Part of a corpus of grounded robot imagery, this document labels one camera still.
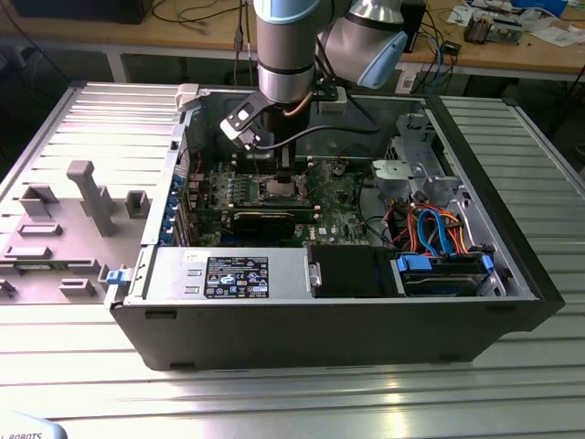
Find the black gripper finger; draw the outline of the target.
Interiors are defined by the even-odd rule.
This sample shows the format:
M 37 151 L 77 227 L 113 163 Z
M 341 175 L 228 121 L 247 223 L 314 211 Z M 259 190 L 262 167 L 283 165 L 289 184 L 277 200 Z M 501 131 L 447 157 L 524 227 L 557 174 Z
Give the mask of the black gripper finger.
M 289 184 L 295 171 L 296 142 L 291 141 L 275 150 L 276 180 L 281 184 Z

